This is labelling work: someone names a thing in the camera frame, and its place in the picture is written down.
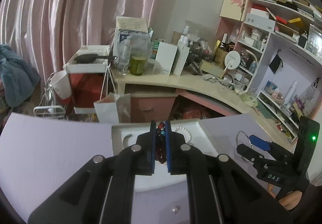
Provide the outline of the right human hand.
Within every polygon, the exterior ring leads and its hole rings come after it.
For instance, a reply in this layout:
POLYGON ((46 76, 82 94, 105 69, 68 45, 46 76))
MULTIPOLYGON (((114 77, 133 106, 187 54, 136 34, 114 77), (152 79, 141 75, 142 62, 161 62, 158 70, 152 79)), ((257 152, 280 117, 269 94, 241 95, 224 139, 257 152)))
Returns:
MULTIPOLYGON (((267 185, 267 191, 273 198, 276 198, 273 192, 274 186, 272 184, 267 185)), ((293 191, 288 193, 286 196, 279 200, 279 204, 282 205, 286 210, 293 210, 300 202, 303 193, 300 191, 293 191)))

